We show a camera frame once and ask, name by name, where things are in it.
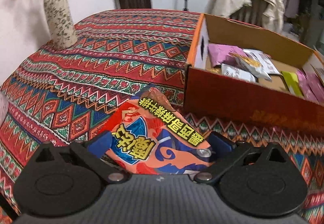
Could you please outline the pink snack packet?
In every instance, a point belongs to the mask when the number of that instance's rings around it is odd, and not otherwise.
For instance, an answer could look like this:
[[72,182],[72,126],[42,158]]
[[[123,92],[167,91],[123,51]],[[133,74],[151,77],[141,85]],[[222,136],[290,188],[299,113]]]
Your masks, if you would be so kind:
[[209,44],[208,52],[213,67],[219,67],[222,64],[236,66],[237,62],[235,57],[231,55],[232,53],[245,57],[247,56],[246,53],[237,46],[222,44]]

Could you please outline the yellow green snack packet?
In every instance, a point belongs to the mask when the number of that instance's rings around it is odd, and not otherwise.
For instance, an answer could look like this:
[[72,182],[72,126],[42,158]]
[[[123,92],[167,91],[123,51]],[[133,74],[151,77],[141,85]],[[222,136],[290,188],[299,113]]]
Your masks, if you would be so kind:
[[281,75],[284,78],[288,91],[295,96],[303,98],[304,96],[299,87],[297,74],[289,71],[281,71]]

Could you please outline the wooden chair under jacket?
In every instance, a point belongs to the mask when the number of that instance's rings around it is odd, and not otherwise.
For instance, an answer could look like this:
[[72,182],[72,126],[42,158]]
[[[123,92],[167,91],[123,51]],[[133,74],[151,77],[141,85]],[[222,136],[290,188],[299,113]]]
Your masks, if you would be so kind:
[[268,2],[251,0],[251,5],[243,5],[238,11],[230,15],[230,19],[262,27],[262,15],[266,11]]

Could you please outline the patterned red tablecloth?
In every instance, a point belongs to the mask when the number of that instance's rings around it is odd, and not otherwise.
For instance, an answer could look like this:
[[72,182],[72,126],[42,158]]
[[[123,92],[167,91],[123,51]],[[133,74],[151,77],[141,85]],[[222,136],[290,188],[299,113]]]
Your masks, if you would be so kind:
[[[200,16],[100,12],[76,24],[73,46],[56,50],[48,42],[7,78],[1,193],[17,223],[323,223],[323,135],[184,111],[185,67]],[[322,69],[289,72],[304,99],[323,104]],[[108,184],[81,165],[70,144],[102,133],[119,106],[150,87],[207,141],[215,131],[252,151],[214,184],[195,182],[200,171],[133,174],[104,154],[101,161],[127,174]]]

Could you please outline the white silver snack packet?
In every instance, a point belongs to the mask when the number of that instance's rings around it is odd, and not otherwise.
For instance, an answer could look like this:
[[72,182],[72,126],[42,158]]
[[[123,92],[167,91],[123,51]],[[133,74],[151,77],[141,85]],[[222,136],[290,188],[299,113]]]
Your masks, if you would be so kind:
[[250,72],[241,70],[241,69],[231,66],[231,65],[222,64],[221,65],[221,74],[224,76],[229,76],[229,77],[235,78],[235,79],[256,83],[256,78]]

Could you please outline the white packet atop box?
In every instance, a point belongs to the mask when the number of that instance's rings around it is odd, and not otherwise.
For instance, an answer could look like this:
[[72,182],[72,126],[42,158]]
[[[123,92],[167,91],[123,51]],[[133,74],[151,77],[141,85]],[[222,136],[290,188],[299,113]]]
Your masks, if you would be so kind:
[[259,61],[268,75],[280,75],[275,65],[272,63],[270,57],[262,51],[243,49],[243,52],[251,59]]

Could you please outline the floral ceramic vase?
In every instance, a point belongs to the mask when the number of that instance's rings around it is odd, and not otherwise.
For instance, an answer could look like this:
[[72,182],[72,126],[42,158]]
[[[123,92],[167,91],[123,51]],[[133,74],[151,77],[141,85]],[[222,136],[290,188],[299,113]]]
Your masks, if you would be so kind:
[[45,16],[56,50],[70,48],[77,42],[68,0],[43,0]]

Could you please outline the red silver snack bag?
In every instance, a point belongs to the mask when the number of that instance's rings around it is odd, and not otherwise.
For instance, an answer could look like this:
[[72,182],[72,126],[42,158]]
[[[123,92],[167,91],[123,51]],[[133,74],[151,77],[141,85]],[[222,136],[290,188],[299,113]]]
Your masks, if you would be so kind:
[[208,141],[155,87],[124,102],[100,130],[112,134],[105,154],[133,174],[193,174],[213,163]]

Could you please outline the white orange biscuit packet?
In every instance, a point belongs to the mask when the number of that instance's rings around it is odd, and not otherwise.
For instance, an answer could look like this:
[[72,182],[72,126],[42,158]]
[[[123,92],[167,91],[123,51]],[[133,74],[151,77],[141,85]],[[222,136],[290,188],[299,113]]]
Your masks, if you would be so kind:
[[239,67],[250,72],[256,78],[272,81],[270,75],[268,75],[268,73],[264,70],[264,67],[259,61],[232,52],[230,53],[230,56],[236,60]]

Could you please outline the orange cardboard snack box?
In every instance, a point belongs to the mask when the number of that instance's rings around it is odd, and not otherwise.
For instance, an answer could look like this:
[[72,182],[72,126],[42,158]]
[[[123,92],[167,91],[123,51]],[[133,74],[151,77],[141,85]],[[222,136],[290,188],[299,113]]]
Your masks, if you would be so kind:
[[289,92],[278,76],[252,83],[210,71],[208,45],[234,45],[265,52],[286,71],[322,67],[319,54],[273,31],[236,20],[202,14],[185,67],[186,113],[280,126],[323,135],[323,104]]

